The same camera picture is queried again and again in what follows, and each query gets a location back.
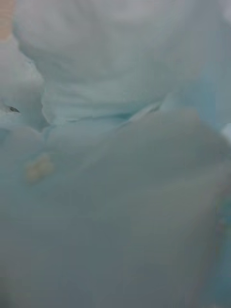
white fabric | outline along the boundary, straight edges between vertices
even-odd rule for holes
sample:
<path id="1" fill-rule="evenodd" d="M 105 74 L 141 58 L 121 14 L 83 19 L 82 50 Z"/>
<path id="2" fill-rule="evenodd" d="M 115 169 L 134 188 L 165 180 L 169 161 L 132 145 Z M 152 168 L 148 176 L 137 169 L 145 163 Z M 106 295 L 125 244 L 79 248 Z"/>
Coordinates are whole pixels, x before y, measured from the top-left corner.
<path id="1" fill-rule="evenodd" d="M 42 129 L 46 121 L 41 112 L 43 81 L 34 65 L 18 49 L 13 36 L 0 41 L 0 111 L 2 104 L 17 108 L 21 123 Z M 18 123 L 19 115 L 6 115 L 3 121 Z"/>
<path id="2" fill-rule="evenodd" d="M 192 112 L 152 113 L 93 142 L 96 127 L 79 135 L 80 155 L 50 153 L 54 173 L 33 185 L 25 166 L 39 139 L 2 138 L 1 161 L 13 143 L 17 153 L 0 166 L 11 307 L 191 308 L 213 261 L 230 148 Z"/>
<path id="3" fill-rule="evenodd" d="M 14 33 L 45 79 L 49 123 L 134 113 L 198 76 L 214 0 L 19 0 Z"/>

white cloth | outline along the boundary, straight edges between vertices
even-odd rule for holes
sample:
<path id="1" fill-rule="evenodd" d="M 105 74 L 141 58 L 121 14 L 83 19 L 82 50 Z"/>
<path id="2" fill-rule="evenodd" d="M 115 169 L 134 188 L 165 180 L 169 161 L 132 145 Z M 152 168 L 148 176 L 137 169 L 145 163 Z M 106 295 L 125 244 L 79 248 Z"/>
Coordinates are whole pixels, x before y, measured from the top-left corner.
<path id="1" fill-rule="evenodd" d="M 45 79 L 49 123 L 132 114 L 198 76 L 214 0 L 19 0 L 14 33 Z"/>

crumpled fabric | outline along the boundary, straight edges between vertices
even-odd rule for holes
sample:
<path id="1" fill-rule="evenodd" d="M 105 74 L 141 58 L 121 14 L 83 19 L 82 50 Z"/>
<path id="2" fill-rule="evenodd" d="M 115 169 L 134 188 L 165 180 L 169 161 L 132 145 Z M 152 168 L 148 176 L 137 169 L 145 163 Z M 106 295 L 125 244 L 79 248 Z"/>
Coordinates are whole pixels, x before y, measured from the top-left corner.
<path id="1" fill-rule="evenodd" d="M 2 133 L 1 160 L 25 133 Z M 12 307 L 197 304 L 214 262 L 230 147 L 191 111 L 148 113 L 94 140 L 78 141 L 74 155 L 44 143 L 22 151 L 22 142 L 0 166 Z"/>
<path id="2" fill-rule="evenodd" d="M 212 0 L 20 0 L 14 34 L 45 79 L 49 123 L 133 114 L 195 79 L 211 57 Z"/>
<path id="3" fill-rule="evenodd" d="M 46 127 L 42 92 L 43 79 L 32 61 L 19 51 L 14 36 L 0 41 L 0 125 L 11 122 L 37 130 Z M 21 115 L 6 114 L 5 106 L 16 108 Z"/>
<path id="4" fill-rule="evenodd" d="M 23 119 L 0 123 L 11 306 L 199 304 L 230 148 L 182 107 L 229 123 L 217 1 L 19 0 L 14 20 L 25 56 L 0 71 Z"/>

small dark spot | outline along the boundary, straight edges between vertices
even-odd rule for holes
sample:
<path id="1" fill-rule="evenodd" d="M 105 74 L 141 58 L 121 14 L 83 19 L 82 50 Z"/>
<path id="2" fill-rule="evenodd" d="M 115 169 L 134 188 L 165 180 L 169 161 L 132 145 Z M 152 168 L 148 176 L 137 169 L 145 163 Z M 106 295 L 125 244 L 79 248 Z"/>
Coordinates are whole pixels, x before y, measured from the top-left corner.
<path id="1" fill-rule="evenodd" d="M 10 110 L 13 112 L 19 112 L 18 109 L 14 108 L 14 107 L 10 107 Z"/>

blurry object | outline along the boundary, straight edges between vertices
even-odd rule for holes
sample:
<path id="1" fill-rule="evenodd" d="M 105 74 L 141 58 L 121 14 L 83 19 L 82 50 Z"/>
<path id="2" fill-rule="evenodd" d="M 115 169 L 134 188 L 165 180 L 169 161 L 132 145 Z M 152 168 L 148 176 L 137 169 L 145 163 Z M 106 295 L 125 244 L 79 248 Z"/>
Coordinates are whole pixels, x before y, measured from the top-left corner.
<path id="1" fill-rule="evenodd" d="M 0 151 L 3 161 L 17 153 L 13 177 L 0 172 L 13 308 L 200 307 L 231 172 L 225 140 L 192 111 L 149 113 L 96 143 L 82 136 L 81 159 L 66 151 L 31 186 L 18 151 L 31 136 L 13 131 Z"/>
<path id="2" fill-rule="evenodd" d="M 14 34 L 45 80 L 51 124 L 134 114 L 198 78 L 213 0 L 20 0 Z"/>
<path id="3" fill-rule="evenodd" d="M 47 125 L 42 114 L 43 89 L 43 79 L 34 64 L 19 51 L 16 39 L 10 35 L 0 41 L 0 100 L 18 110 L 24 124 L 38 130 Z"/>

